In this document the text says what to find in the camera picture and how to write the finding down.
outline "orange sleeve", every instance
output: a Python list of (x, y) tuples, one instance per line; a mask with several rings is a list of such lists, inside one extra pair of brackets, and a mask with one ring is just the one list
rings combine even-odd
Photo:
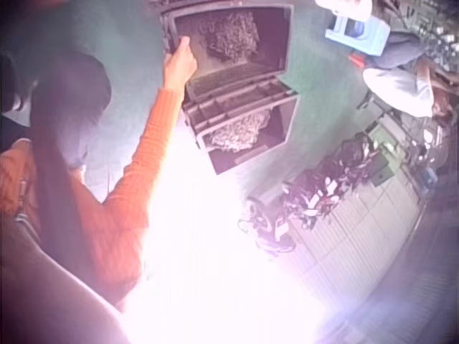
[(182, 100), (183, 94), (159, 90), (132, 162), (105, 202), (99, 204), (87, 193), (80, 195), (81, 211), (99, 214), (90, 216), (92, 223), (87, 226), (95, 231), (88, 234), (100, 281), (111, 302), (122, 300), (141, 277), (148, 205)]
[(159, 90), (132, 162), (104, 202), (121, 228), (148, 227), (148, 205), (182, 100), (181, 93)]

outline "woman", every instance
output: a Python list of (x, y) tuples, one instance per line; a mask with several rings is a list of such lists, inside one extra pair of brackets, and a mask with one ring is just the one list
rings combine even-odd
[(166, 56), (164, 85), (132, 163), (103, 203), (82, 177), (87, 145), (111, 94), (93, 57), (62, 58), (39, 81), (32, 93), (32, 140), (18, 140), (0, 158), (0, 210), (33, 228), (49, 256), (118, 309), (142, 275), (148, 203), (196, 68), (183, 37)]

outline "white shirt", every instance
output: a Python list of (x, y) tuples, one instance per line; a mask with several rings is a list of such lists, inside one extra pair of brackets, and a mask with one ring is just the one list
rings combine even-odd
[(400, 68), (369, 68), (364, 70), (364, 80), (373, 93), (393, 108), (415, 117), (432, 117), (432, 86), (425, 78)]

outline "hand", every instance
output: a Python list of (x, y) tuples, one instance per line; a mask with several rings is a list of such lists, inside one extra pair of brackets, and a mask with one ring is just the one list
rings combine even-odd
[(164, 89), (183, 92), (186, 82), (197, 69), (197, 62), (189, 48), (189, 37), (182, 37), (173, 55), (164, 60)]

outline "black bin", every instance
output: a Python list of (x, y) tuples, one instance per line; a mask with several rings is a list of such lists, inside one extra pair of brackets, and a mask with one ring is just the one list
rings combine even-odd
[[(211, 56), (202, 34), (203, 23), (212, 16), (250, 11), (257, 27), (256, 51), (242, 61), (224, 61)], [(186, 101), (199, 102), (231, 87), (283, 74), (287, 69), (293, 7), (287, 4), (245, 4), (221, 1), (188, 6), (162, 16), (166, 41), (173, 52), (180, 36), (191, 37), (191, 50), (198, 70), (186, 87)]]

